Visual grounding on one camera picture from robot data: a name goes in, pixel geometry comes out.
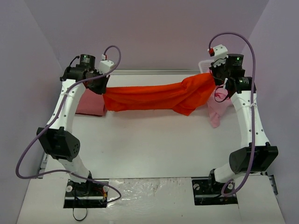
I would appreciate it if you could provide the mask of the orange t shirt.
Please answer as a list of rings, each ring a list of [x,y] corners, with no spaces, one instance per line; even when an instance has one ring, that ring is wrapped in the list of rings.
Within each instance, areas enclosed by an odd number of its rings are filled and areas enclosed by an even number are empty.
[[[204,73],[174,84],[108,87],[103,99],[107,110],[114,112],[173,110],[189,116],[208,101],[214,89],[214,79]]]

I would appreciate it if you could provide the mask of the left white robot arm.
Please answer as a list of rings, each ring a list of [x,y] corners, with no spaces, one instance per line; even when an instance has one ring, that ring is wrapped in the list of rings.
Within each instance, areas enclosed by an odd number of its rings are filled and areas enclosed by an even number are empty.
[[[87,88],[103,94],[109,80],[109,73],[115,68],[113,61],[102,55],[99,67],[95,67],[95,57],[81,54],[79,63],[69,65],[60,77],[62,88],[46,127],[38,128],[36,135],[43,150],[64,167],[70,180],[77,183],[77,190],[83,195],[93,192],[91,172],[85,167],[80,156],[80,141],[72,134],[73,121],[79,101]]]

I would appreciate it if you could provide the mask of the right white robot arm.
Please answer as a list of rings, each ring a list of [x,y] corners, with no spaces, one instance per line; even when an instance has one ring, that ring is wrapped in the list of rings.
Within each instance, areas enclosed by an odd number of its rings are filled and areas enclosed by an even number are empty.
[[[207,187],[217,193],[224,183],[239,175],[264,172],[278,156],[278,148],[270,144],[265,134],[258,107],[256,86],[251,77],[245,76],[242,68],[243,55],[224,54],[214,56],[210,70],[215,83],[227,90],[237,114],[241,131],[240,149],[232,152],[229,162],[214,171]]]

